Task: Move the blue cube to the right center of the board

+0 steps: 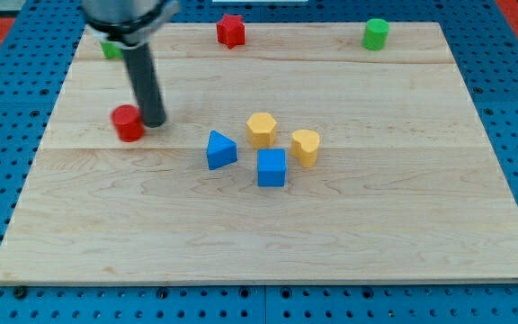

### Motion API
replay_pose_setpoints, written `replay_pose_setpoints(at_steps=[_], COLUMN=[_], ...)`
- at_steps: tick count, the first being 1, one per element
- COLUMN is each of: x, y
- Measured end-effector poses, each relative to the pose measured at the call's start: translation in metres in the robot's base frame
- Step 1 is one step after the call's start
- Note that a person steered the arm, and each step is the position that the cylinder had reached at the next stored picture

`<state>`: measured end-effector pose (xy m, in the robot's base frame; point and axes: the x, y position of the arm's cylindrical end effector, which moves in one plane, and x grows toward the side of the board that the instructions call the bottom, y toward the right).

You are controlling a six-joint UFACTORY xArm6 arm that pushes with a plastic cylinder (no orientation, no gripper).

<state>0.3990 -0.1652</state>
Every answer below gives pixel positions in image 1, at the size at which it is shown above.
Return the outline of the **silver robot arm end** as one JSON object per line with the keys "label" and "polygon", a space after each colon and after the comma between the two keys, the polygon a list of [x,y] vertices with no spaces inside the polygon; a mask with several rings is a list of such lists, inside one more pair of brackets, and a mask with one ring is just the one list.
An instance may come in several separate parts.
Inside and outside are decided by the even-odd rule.
{"label": "silver robot arm end", "polygon": [[99,41],[133,50],[181,10],[179,0],[82,0],[85,23]]}

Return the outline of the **green block behind arm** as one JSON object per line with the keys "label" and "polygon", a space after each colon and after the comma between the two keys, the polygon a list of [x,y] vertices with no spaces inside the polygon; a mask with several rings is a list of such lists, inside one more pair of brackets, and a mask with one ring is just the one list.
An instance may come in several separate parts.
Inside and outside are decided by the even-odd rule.
{"label": "green block behind arm", "polygon": [[110,42],[100,42],[103,56],[106,59],[122,59],[123,54],[120,48]]}

